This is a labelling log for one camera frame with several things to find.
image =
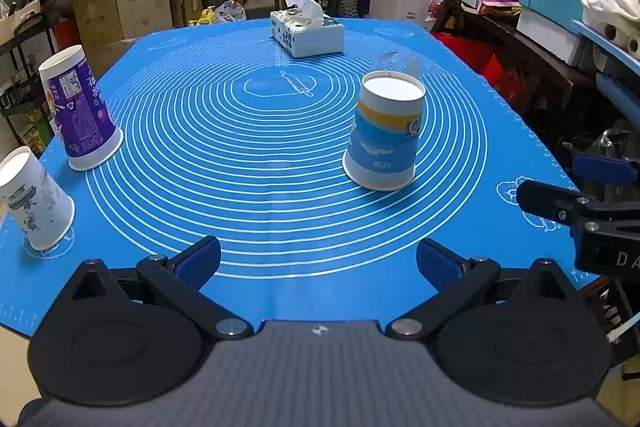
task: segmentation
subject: white cloth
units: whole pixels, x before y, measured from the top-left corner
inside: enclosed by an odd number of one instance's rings
[[[640,0],[580,0],[590,18],[640,36]]]

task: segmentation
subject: round logo on cup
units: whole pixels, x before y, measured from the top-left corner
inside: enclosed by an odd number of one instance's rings
[[[420,117],[417,116],[406,125],[406,135],[415,136],[420,131]]]

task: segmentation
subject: blue mat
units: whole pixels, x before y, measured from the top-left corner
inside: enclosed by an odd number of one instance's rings
[[[74,172],[55,139],[42,162],[76,201],[44,258],[11,219],[0,232],[0,322],[30,335],[78,264],[129,267],[204,235],[223,249],[204,295],[251,321],[377,319],[434,294],[416,268],[430,235],[503,266],[556,259],[581,287],[568,230],[523,214],[519,182],[571,187],[548,150],[484,79],[418,26],[347,20],[344,54],[294,59],[267,20],[142,39],[100,81],[121,150]],[[393,193],[342,171],[358,83],[372,58],[421,55],[427,88],[417,174]]]

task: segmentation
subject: bicycle tire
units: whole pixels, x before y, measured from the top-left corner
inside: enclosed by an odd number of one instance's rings
[[[326,14],[329,17],[343,17],[345,19],[359,17],[356,0],[326,0]]]

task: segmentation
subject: upside-down cup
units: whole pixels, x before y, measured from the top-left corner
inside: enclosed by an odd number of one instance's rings
[[[107,110],[82,46],[56,53],[38,69],[69,166],[88,171],[106,162],[124,134]]]
[[[74,200],[26,146],[0,162],[0,201],[35,250],[47,250],[65,237],[76,215]]]
[[[398,190],[414,179],[424,113],[424,85],[398,71],[362,79],[349,145],[342,157],[348,177],[370,190]]]

